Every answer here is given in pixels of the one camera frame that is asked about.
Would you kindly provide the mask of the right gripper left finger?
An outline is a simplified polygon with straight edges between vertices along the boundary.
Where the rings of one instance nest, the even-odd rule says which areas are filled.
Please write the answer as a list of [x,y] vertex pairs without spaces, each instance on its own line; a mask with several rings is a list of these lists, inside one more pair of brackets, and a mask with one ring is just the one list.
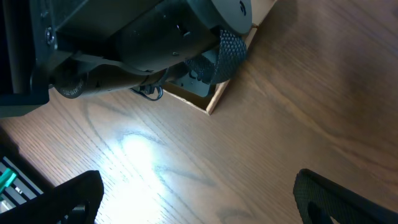
[[1,223],[94,223],[104,195],[100,172],[86,171],[1,214]]

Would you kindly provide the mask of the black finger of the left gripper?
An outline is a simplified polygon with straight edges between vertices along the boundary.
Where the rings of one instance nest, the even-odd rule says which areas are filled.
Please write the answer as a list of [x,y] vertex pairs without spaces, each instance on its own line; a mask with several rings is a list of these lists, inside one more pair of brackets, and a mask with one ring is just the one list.
[[220,44],[215,62],[204,55],[197,55],[185,61],[198,78],[208,85],[215,85],[232,79],[247,55],[246,43],[240,36],[228,30],[220,30]]

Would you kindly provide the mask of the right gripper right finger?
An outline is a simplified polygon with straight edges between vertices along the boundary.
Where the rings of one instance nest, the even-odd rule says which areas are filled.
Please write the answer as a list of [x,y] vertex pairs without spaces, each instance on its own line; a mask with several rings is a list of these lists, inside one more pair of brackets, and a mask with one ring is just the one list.
[[388,210],[309,169],[297,174],[293,195],[305,224],[397,223],[397,213]]

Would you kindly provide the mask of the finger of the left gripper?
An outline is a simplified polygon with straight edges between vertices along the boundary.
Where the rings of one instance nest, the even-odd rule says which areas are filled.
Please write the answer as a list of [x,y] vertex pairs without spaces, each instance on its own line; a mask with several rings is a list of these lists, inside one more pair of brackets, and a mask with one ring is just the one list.
[[170,83],[202,98],[214,95],[216,89],[216,85],[202,82],[194,71],[190,71],[179,79],[170,81]]

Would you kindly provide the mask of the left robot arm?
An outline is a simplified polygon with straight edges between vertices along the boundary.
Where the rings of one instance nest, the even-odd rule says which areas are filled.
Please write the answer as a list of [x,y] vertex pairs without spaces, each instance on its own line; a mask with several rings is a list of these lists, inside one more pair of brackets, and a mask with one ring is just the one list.
[[150,101],[171,83],[202,98],[246,58],[248,0],[2,0],[1,116],[128,89]]

